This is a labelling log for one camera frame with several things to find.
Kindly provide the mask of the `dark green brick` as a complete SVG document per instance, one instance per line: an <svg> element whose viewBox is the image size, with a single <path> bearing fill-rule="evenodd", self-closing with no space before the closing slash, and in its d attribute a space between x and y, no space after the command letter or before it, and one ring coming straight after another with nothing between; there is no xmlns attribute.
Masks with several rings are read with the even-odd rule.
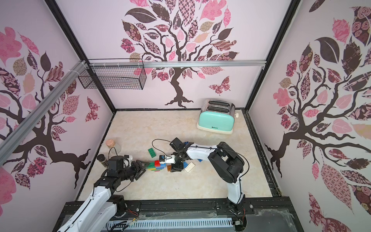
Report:
<svg viewBox="0 0 371 232"><path fill-rule="evenodd" d="M149 155L150 155L151 158L156 157L156 153L155 153L155 151L154 151L153 148L150 148L150 149L148 150L148 152L149 152Z"/></svg>
<svg viewBox="0 0 371 232"><path fill-rule="evenodd" d="M156 169L155 163L154 162L150 162L149 165L146 167L146 169L155 170Z"/></svg>

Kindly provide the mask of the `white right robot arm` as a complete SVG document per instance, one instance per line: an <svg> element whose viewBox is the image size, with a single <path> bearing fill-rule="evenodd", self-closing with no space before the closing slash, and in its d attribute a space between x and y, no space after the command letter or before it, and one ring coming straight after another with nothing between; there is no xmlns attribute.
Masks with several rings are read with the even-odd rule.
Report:
<svg viewBox="0 0 371 232"><path fill-rule="evenodd" d="M241 177L245 162L240 154L235 152L227 143L220 142L214 146L197 145L192 142L181 142L175 138L170 142L174 153L171 164L172 172L184 170L187 160L206 160L211 163L217 174L227 183L227 199L234 205L243 199Z"/></svg>

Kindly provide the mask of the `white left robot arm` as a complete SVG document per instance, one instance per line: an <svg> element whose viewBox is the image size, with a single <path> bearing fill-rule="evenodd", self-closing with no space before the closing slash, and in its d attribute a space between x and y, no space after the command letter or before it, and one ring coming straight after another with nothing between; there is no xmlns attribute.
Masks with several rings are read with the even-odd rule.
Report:
<svg viewBox="0 0 371 232"><path fill-rule="evenodd" d="M124 196L115 195L121 182L138 180L149 162L136 160L125 165L124 156L107 161L108 166L94 183L94 188L79 209L62 225L59 232L99 232L113 217L122 217L128 212Z"/></svg>

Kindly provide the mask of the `white lego plate brick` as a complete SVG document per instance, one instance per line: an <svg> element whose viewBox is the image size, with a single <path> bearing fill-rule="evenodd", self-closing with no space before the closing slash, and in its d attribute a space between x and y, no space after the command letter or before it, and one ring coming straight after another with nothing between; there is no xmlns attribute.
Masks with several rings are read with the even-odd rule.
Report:
<svg viewBox="0 0 371 232"><path fill-rule="evenodd" d="M193 168L195 167L195 164L193 162L188 163L188 166L186 169L184 169L187 173L189 173Z"/></svg>

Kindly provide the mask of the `cork stoppered glass bottle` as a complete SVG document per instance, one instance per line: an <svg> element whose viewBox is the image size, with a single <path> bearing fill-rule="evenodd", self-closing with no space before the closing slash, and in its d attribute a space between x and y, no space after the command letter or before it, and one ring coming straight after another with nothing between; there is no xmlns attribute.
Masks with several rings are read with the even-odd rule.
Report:
<svg viewBox="0 0 371 232"><path fill-rule="evenodd" d="M118 155L121 152L121 146L114 139L108 139L105 143L109 148L109 154Z"/></svg>

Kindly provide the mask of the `small dark labelled bottle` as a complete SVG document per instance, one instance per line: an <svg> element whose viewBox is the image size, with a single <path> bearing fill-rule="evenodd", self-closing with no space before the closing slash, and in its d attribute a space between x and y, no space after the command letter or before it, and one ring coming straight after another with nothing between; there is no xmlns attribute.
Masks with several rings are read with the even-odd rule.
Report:
<svg viewBox="0 0 371 232"><path fill-rule="evenodd" d="M108 159L103 154L99 154L97 160L103 165L103 167L108 167Z"/></svg>

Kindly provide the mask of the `mint green toaster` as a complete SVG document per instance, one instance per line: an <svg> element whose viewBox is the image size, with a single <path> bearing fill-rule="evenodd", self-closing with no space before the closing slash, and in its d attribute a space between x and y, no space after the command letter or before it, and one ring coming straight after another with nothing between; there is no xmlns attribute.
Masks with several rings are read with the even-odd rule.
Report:
<svg viewBox="0 0 371 232"><path fill-rule="evenodd" d="M235 124L235 105L219 99L207 99L199 114L197 128L220 134L232 134Z"/></svg>

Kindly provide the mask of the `white vented base strip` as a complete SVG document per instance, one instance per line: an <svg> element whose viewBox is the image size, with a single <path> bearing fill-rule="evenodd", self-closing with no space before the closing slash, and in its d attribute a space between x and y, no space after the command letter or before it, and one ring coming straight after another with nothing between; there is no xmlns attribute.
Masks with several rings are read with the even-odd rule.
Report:
<svg viewBox="0 0 371 232"><path fill-rule="evenodd" d="M187 219L141 219L109 221L103 226L103 232L119 232L134 230L160 230L166 229L203 229L203 228L234 228L231 218L187 218Z"/></svg>

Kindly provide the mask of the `aluminium rail back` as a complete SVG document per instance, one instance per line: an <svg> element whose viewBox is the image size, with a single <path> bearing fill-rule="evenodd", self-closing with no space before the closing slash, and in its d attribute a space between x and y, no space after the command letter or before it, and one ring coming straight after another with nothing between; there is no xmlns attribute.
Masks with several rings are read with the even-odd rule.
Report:
<svg viewBox="0 0 371 232"><path fill-rule="evenodd" d="M137 62L90 62L90 67L98 68L108 68L108 67L139 67L139 68L182 68L182 67L264 67L266 65L266 61L264 60L246 60L246 61L151 61L151 62L143 62L139 60Z"/></svg>

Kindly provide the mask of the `aluminium rail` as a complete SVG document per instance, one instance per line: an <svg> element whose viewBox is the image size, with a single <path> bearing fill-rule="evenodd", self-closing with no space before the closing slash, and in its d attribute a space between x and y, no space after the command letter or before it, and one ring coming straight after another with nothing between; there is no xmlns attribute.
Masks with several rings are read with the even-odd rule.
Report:
<svg viewBox="0 0 371 232"><path fill-rule="evenodd" d="M11 133L5 141L1 143L1 165L8 160L10 155L12 155L19 144L24 141L27 135L68 88L68 86L86 69L87 65L85 61L79 61L75 64L75 66L69 70L65 77L55 86L55 88L20 123L16 131Z"/></svg>
<svg viewBox="0 0 371 232"><path fill-rule="evenodd" d="M151 62L143 62L139 60L137 62L90 62L90 67L98 68L108 68L108 67L139 67L139 68L182 68L182 67L264 67L266 65L266 61L264 60L246 60L246 61L151 61Z"/></svg>

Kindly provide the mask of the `aluminium rail left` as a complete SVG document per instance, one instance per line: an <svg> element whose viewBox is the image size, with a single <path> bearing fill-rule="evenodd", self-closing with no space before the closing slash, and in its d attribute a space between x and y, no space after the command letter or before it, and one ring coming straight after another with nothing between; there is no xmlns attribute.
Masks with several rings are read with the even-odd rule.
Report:
<svg viewBox="0 0 371 232"><path fill-rule="evenodd" d="M68 88L68 86L86 69L87 65L85 61L79 61L75 64L75 66L69 70L65 77L55 86L55 88L20 123L16 131L11 133L5 141L1 143L1 165L8 160L10 155L12 155L19 144L24 141L27 135Z"/></svg>

